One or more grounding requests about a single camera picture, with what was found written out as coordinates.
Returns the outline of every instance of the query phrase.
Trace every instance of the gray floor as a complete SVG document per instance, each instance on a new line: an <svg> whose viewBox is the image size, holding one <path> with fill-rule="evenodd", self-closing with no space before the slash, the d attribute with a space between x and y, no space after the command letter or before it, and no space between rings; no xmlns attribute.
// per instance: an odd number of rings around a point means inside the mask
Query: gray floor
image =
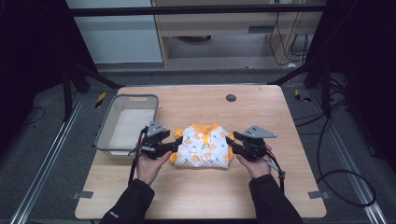
<svg viewBox="0 0 396 224"><path fill-rule="evenodd" d="M207 42L186 42L173 40L171 58L166 68L137 69L136 71L105 72L102 75L120 84L126 85L183 85L214 83L266 83L286 75L291 68L276 64L267 43L262 36L212 36ZM320 113L317 105L298 100L294 89L301 86L304 75L298 76L283 87L285 98L296 124L312 119L298 119ZM33 207L29 223L83 223L74 216L77 200L71 198L74 192L83 188L89 172L95 147L93 141L99 130L109 101L117 90L111 90L103 84L90 79L92 85L84 95L81 109L70 133L65 139L62 150L49 173L47 181L40 191ZM101 108L94 108L98 95L107 93ZM0 173L0 223L8 223L21 200L28 191L35 174L46 159L53 140L59 132L64 115L62 86L55 86L39 93L35 106L27 121L33 124L21 127L13 139L12 155L3 164ZM317 90L308 94L314 99ZM343 100L342 95L334 95L334 102ZM332 112L332 124L341 136L347 152L356 163L360 173L374 186L377 205L388 223L396 223L396 175L388 164L368 153L359 126L343 105ZM297 130L316 178L318 178L317 147L319 133L324 122L322 119ZM345 168L340 153L334 144L330 132L323 137L320 148L321 167L324 171ZM356 189L347 175L334 175L329 182L354 202L359 202ZM327 215L321 219L305 219L306 223L386 223L374 222L367 216L368 209L349 205L335 196L323 183L319 183L322 192L329 192L330 199L324 202ZM232 223L230 220L206 220L188 223ZM250 223L239 220L234 223Z"/></svg>

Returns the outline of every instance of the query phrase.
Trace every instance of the gray gripper bracket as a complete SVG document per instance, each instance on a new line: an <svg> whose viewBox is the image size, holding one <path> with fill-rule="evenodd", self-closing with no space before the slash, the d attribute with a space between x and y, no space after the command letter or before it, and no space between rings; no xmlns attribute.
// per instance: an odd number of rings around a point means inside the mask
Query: gray gripper bracket
<svg viewBox="0 0 396 224"><path fill-rule="evenodd" d="M276 134L268 132L267 130L254 124L250 128L242 132L242 135L251 138L275 138Z"/></svg>
<svg viewBox="0 0 396 224"><path fill-rule="evenodd" d="M160 133L160 132L165 131L165 130L166 130L165 126L162 126L161 124L159 124L156 121L152 120L149 123L149 126L148 126L148 134L147 134L147 136L151 137L152 135L155 135L155 134Z"/></svg>

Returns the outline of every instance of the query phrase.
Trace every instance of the black pole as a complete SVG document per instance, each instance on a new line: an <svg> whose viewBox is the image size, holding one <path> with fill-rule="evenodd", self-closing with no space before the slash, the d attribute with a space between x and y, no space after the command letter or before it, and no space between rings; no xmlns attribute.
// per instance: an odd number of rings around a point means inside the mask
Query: black pole
<svg viewBox="0 0 396 224"><path fill-rule="evenodd" d="M71 8L67 10L49 9L46 10L45 13L53 16L96 17L210 13L315 12L329 9L330 7L327 4L277 4L244 6Z"/></svg>

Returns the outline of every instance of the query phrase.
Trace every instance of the yellow tape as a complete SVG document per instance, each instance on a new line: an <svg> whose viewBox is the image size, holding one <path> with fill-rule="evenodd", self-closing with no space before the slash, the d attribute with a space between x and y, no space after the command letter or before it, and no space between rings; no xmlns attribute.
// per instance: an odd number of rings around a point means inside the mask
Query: yellow tape
<svg viewBox="0 0 396 224"><path fill-rule="evenodd" d="M95 108L100 108L100 106L102 105L104 99L105 99L106 93L102 92L99 94L98 100L96 101L96 105Z"/></svg>

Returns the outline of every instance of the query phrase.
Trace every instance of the metal frame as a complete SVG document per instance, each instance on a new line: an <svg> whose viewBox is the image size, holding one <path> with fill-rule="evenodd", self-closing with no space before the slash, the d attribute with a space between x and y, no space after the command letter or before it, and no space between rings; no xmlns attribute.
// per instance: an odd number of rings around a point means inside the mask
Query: metal frame
<svg viewBox="0 0 396 224"><path fill-rule="evenodd" d="M311 95L313 96L313 102L317 106L318 110L322 112L322 106L320 104L320 97L318 96L318 93L313 90L310 91ZM354 173L360 174L361 172L358 168L358 166L355 164L355 162L352 160L352 157L348 153L347 147L344 145L344 142L337 132L337 129L334 127L333 124L330 125L329 128L329 135L330 138L334 144L335 150L338 154L339 159L341 160L341 163L345 167L345 169L352 171ZM354 175L349 176L349 181L351 182L356 194L358 195L361 203L368 203L371 201L373 198L373 194L371 193L369 187L367 184L362 181L361 179L357 178ZM378 203L375 202L374 204L370 206L364 207L364 210L366 211L367 217L370 219L372 223L375 224L385 224L388 223L384 214L382 213L381 208L379 207Z"/></svg>
<svg viewBox="0 0 396 224"><path fill-rule="evenodd" d="M192 6L192 7L114 7L114 8L73 8L68 10L45 10L46 15L97 17L97 16L142 16L173 14L210 13L257 13L257 12L315 12L325 11L334 6L327 4L275 4L237 6Z"/></svg>
<svg viewBox="0 0 396 224"><path fill-rule="evenodd" d="M41 167L38 170L32 185L25 194L17 211L12 216L10 220L11 224L25 223L25 221L29 217L32 208L35 205L35 201L37 200L38 195L40 194L44 184L46 183L51 168L55 163L56 158L58 157L58 154L62 149L62 146L64 145L64 140L66 139L71 127L73 126L78 111L81 108L82 102L84 100L84 96L85 93L78 94L77 100L75 101L75 104L73 106L73 113L71 114L70 119L64 121L64 124L62 125L60 131L55 137L55 140L53 141L52 146L49 149L46 158L41 164Z"/></svg>

